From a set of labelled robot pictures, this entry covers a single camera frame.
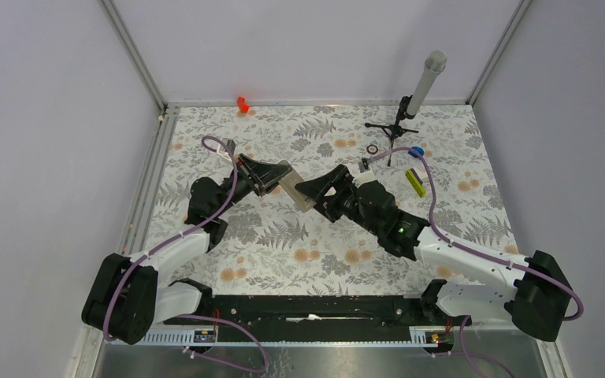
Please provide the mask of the grey microphone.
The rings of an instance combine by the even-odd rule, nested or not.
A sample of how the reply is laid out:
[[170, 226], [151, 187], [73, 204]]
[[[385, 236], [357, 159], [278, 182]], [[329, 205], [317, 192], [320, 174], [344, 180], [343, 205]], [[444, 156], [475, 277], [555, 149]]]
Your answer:
[[405, 109], [407, 119], [412, 119], [418, 113], [423, 101], [432, 88], [436, 78], [445, 69], [447, 64], [447, 55], [439, 50], [433, 51], [425, 60], [423, 73], [410, 97], [409, 104]]

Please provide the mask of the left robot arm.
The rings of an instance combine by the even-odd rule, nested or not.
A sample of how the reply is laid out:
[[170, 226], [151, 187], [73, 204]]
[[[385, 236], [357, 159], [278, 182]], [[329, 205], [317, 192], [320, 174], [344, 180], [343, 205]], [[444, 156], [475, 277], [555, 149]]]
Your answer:
[[185, 315], [193, 323], [210, 319], [210, 288], [192, 280], [164, 282], [182, 265], [216, 247], [228, 228], [221, 214], [250, 193], [270, 193], [292, 167], [265, 163], [240, 154], [221, 183], [205, 176], [193, 182], [185, 225], [153, 247], [102, 261], [81, 312], [81, 320], [108, 339], [133, 345], [154, 324]]

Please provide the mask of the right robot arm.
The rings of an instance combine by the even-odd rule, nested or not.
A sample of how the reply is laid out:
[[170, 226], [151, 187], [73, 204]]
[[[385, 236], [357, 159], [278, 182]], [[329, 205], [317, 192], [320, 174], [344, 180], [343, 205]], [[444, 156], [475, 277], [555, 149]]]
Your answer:
[[430, 324], [450, 317], [478, 317], [511, 322], [526, 335], [554, 342], [573, 299], [572, 289], [555, 258], [505, 254], [438, 228], [432, 220], [396, 205], [384, 185], [367, 170], [353, 177], [345, 165], [294, 188], [314, 202], [331, 222], [354, 221], [377, 238], [389, 254], [425, 264], [442, 265], [479, 282], [477, 287], [432, 281], [421, 296], [420, 312]]

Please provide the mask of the white remote control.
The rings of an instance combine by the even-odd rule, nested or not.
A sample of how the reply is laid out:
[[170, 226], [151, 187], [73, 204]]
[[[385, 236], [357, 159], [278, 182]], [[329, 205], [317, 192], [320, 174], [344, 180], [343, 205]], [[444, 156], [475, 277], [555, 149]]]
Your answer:
[[280, 163], [291, 170], [279, 180], [279, 185], [295, 203], [296, 208], [302, 213], [306, 213], [316, 205], [316, 202], [295, 188], [298, 183], [303, 182], [299, 173], [286, 160], [282, 160]]

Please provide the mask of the floral patterned table mat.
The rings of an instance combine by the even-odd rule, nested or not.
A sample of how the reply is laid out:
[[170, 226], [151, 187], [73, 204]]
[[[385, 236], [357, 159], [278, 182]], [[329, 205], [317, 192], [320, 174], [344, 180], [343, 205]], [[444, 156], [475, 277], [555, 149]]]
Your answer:
[[[379, 128], [393, 121], [395, 106], [263, 106], [241, 114], [229, 107], [178, 111], [146, 248], [180, 230], [187, 218], [191, 184], [208, 176], [222, 181], [227, 161], [210, 153], [205, 135], [233, 139], [249, 158], [288, 161], [306, 180], [339, 164], [358, 173], [369, 148], [389, 150]], [[473, 109], [424, 106], [404, 123], [418, 130], [396, 140], [398, 152], [373, 165], [377, 179], [399, 208], [419, 217], [433, 213], [439, 228], [505, 254], [518, 248], [504, 209]], [[420, 158], [412, 146], [425, 150]], [[414, 168], [429, 175], [419, 198], [406, 178]], [[315, 211], [301, 213], [280, 188], [248, 195], [224, 216], [220, 245], [178, 268], [171, 280], [192, 279], [226, 295], [397, 295], [421, 293], [430, 280], [458, 284], [472, 279], [442, 266], [396, 258], [353, 222], [330, 222]]]

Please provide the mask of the red plastic block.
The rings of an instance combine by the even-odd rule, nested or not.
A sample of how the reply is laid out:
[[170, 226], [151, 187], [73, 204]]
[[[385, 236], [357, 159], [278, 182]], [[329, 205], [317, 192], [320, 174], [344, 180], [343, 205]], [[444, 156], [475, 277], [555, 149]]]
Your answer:
[[243, 96], [239, 96], [236, 99], [236, 104], [241, 113], [246, 114], [250, 111], [250, 106], [248, 105], [247, 100]]

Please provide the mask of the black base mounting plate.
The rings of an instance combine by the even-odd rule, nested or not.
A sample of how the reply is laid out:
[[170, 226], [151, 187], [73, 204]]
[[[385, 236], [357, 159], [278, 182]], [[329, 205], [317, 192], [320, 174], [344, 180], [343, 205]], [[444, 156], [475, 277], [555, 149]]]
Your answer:
[[196, 316], [194, 320], [177, 316], [166, 324], [230, 326], [253, 339], [254, 329], [285, 324], [319, 324], [324, 330], [408, 326], [449, 332], [464, 320], [445, 314], [429, 299], [405, 295], [214, 295], [202, 300]]

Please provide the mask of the blue plastic cap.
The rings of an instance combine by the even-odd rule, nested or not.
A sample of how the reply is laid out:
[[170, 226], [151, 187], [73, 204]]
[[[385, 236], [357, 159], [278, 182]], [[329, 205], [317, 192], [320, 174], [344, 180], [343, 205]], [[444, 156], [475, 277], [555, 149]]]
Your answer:
[[419, 146], [412, 146], [409, 149], [408, 154], [415, 158], [423, 158], [425, 156], [425, 150]]

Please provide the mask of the aluminium frame rail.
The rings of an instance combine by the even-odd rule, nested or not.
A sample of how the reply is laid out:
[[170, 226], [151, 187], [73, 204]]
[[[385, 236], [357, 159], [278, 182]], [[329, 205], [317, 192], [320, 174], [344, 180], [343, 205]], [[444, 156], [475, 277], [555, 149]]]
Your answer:
[[102, 107], [110, 109], [109, 115], [104, 116], [103, 120], [109, 126], [115, 126], [119, 120], [131, 117], [128, 121], [130, 128], [125, 134], [138, 138], [135, 142], [126, 143], [127, 151], [117, 155], [126, 159], [124, 168], [118, 171], [128, 174], [126, 183], [117, 185], [124, 191], [117, 197], [128, 201], [128, 211], [119, 216], [119, 239], [107, 251], [121, 254], [132, 252], [143, 240], [139, 226], [145, 218], [143, 212], [152, 209], [147, 193], [156, 183], [152, 173], [158, 171], [157, 153], [162, 145], [160, 133], [166, 129], [161, 125], [166, 104], [124, 22], [118, 4], [115, 1], [99, 1], [98, 6], [108, 22], [110, 34], [119, 42], [117, 56], [127, 60], [121, 65], [121, 71], [135, 80], [133, 89], [121, 86], [116, 94], [102, 101]]

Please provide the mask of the black microphone tripod stand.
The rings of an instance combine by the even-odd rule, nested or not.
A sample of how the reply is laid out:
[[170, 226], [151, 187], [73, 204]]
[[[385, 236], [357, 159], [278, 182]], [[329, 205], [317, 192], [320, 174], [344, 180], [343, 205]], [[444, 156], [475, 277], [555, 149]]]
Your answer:
[[405, 135], [406, 133], [419, 133], [418, 130], [404, 128], [400, 123], [403, 120], [413, 120], [416, 117], [417, 110], [414, 113], [409, 113], [409, 105], [412, 101], [413, 96], [403, 96], [399, 103], [399, 108], [395, 115], [395, 121], [389, 125], [379, 125], [372, 123], [364, 123], [366, 128], [379, 128], [388, 137], [389, 147], [392, 150], [395, 145], [395, 141]]

